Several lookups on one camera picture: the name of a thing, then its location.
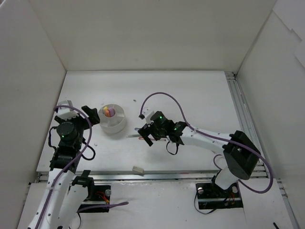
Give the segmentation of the green-grey pen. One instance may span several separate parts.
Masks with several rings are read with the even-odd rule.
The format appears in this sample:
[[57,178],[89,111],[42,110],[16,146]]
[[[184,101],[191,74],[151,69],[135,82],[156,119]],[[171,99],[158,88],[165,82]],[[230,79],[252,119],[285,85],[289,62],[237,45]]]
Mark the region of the green-grey pen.
[[134,135],[126,135],[126,138],[138,138],[141,137],[139,134],[134,134]]

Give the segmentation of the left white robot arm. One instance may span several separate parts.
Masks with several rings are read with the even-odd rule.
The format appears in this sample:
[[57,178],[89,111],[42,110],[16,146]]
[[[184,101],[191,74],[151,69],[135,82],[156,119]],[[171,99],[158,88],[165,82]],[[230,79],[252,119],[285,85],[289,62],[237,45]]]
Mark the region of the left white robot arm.
[[54,107],[60,138],[50,161],[47,185],[39,207],[29,223],[30,229],[67,229],[84,200],[95,195],[94,180],[85,170],[77,176],[76,170],[88,148],[92,127],[100,123],[96,108],[77,109],[69,104]]

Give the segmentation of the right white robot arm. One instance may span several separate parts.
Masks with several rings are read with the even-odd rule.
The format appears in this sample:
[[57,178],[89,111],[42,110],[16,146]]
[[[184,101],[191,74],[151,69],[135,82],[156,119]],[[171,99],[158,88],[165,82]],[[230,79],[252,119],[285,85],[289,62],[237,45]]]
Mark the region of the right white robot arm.
[[261,155],[242,131],[233,134],[203,133],[201,129],[189,127],[186,122],[175,123],[162,115],[144,124],[138,133],[149,146],[153,145],[153,140],[167,139],[177,147],[195,146],[223,156],[226,167],[213,177],[211,184],[211,191],[217,197],[223,196],[236,181],[249,180]]

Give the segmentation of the red gel pen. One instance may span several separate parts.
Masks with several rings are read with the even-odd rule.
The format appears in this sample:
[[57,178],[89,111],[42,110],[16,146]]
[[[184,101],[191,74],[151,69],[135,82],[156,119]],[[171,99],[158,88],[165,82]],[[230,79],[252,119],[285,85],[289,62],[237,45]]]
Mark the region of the red gel pen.
[[[138,138],[139,140],[145,140],[143,137],[139,137]],[[159,139],[159,140],[155,140],[154,138],[149,138],[151,141],[163,141],[163,142],[166,142],[167,140],[166,139]]]

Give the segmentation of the white round divided container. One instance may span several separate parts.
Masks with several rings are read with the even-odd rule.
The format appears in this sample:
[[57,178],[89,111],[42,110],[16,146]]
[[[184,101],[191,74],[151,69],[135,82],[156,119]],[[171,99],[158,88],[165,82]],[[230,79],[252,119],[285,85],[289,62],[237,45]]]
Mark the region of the white round divided container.
[[[103,108],[108,107],[115,109],[115,115],[113,117],[106,117],[103,113]],[[100,108],[98,111],[100,118],[100,126],[102,131],[106,134],[113,135],[122,131],[126,126],[126,116],[123,108],[117,104],[107,104]]]

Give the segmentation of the white eraser block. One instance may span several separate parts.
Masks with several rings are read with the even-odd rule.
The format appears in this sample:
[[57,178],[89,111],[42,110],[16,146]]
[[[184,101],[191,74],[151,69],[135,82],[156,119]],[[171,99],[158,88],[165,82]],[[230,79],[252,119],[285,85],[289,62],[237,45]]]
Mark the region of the white eraser block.
[[140,173],[140,174],[144,173],[144,169],[141,167],[137,167],[137,166],[133,166],[132,171],[136,172],[136,173]]

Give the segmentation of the front aluminium rail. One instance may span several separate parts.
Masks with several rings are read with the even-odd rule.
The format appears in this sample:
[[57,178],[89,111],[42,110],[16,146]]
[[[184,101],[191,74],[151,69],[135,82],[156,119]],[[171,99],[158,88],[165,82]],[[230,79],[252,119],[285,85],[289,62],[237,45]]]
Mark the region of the front aluminium rail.
[[153,180],[210,180],[216,171],[178,171],[178,172],[153,172],[153,173],[98,173],[91,172],[90,177],[96,181],[153,181]]

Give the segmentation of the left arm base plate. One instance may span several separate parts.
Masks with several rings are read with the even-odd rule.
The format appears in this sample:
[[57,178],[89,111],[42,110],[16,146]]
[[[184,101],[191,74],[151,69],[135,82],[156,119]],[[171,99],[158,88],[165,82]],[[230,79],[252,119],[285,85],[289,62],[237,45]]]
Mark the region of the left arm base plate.
[[79,207],[93,207],[97,205],[108,205],[110,203],[111,185],[99,184],[95,185],[91,194],[91,197],[84,200]]

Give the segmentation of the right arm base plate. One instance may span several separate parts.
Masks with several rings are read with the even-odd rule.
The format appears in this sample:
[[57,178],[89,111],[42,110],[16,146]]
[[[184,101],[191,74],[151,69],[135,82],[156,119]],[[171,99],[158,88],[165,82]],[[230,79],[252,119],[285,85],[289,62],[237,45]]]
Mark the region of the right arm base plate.
[[195,205],[199,210],[243,208],[243,201],[237,183],[222,190],[212,183],[196,183]]

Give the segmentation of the aluminium table rail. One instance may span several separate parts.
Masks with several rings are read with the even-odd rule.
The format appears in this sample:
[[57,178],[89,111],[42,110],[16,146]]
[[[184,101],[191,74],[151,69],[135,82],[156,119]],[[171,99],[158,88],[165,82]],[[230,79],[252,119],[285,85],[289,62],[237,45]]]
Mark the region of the aluminium table rail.
[[[232,100],[235,106],[235,110],[238,116],[238,120],[240,123],[240,126],[242,130],[248,135],[248,137],[253,141],[253,143],[256,145],[256,147],[259,149],[259,151],[262,153],[262,156],[264,156],[264,151],[261,147],[252,117],[249,112],[248,105],[245,101],[244,93],[241,89],[241,86],[239,85],[238,80],[236,79],[236,75],[232,72],[224,72],[228,86],[230,89],[230,93],[232,96]],[[292,222],[294,229],[300,229],[300,225],[297,222],[297,219],[295,217],[295,214],[292,210],[292,207],[290,205],[287,192],[284,188],[284,185],[282,183],[282,180],[280,178],[277,178],[275,175],[273,175],[273,178],[276,179],[279,189],[282,193],[283,201],[285,204],[285,207],[288,211],[289,218]]]

